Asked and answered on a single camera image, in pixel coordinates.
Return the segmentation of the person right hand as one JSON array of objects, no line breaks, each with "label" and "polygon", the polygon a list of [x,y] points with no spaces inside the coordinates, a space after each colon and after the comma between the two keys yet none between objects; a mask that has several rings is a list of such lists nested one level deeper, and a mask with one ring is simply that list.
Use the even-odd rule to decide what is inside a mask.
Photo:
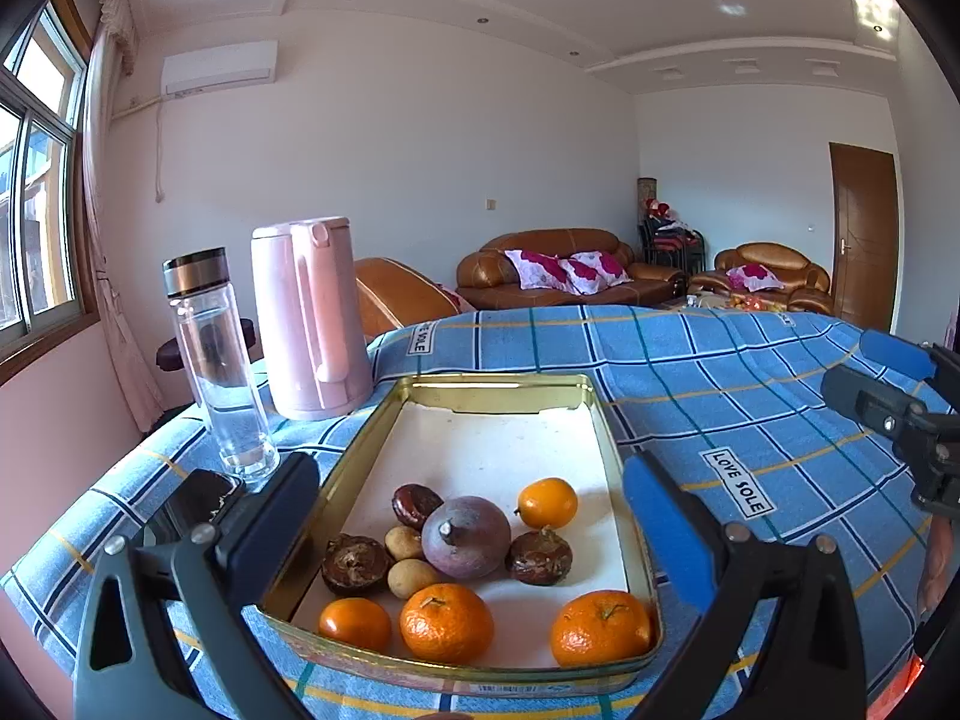
[{"label": "person right hand", "polygon": [[918,583],[918,611],[919,614],[932,613],[935,606],[944,598],[952,574],[953,551],[955,551],[955,533],[953,522],[947,517],[936,515],[931,520],[926,557],[924,557],[923,572]]}]

